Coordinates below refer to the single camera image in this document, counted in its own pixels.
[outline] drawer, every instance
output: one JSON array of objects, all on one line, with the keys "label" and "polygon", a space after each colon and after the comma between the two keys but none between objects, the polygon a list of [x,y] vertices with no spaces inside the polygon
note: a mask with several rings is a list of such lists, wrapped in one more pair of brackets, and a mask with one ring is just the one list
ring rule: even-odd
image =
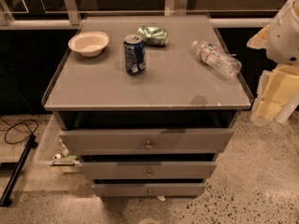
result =
[{"label": "drawer", "polygon": [[76,155],[221,152],[233,129],[119,129],[62,131]]},{"label": "drawer", "polygon": [[99,197],[196,197],[205,190],[204,183],[146,183],[146,184],[94,184]]},{"label": "drawer", "polygon": [[80,164],[87,179],[205,179],[211,177],[215,168],[214,161],[115,161]]}]

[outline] blue can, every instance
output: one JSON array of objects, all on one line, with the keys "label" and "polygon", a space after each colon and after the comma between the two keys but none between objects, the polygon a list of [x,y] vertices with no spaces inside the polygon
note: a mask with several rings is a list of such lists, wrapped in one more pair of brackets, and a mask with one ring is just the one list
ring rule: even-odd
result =
[{"label": "blue can", "polygon": [[130,75],[137,75],[146,69],[144,41],[140,35],[128,35],[124,38],[125,69]]}]

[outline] gray tabletop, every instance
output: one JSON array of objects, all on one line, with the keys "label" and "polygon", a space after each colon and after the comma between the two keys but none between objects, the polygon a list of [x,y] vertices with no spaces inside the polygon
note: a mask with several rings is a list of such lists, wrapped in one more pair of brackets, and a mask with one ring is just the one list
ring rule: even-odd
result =
[{"label": "gray tabletop", "polygon": [[[126,73],[123,39],[140,25],[168,31],[168,44],[146,46],[146,70]],[[220,45],[206,16],[90,17],[81,32],[102,31],[110,40],[97,57],[72,51],[45,108],[50,111],[244,109],[249,97],[237,78],[227,80],[198,62],[194,40]]]}]

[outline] bottle label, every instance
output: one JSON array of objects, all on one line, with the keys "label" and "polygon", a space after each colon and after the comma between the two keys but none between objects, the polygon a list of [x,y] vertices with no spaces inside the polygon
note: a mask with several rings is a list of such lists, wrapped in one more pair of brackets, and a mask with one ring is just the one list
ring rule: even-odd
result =
[{"label": "bottle label", "polygon": [[206,47],[201,48],[199,51],[199,58],[206,63],[208,56],[215,50],[217,47],[213,44],[208,44]]}]

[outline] can lid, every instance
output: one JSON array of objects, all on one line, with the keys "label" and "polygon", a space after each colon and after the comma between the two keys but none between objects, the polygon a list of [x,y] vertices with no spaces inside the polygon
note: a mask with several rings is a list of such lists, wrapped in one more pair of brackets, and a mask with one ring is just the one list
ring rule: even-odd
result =
[{"label": "can lid", "polygon": [[124,38],[124,41],[129,43],[129,44],[137,44],[142,40],[143,39],[141,38],[141,36],[136,35],[136,34],[130,34],[130,35],[128,35]]}]

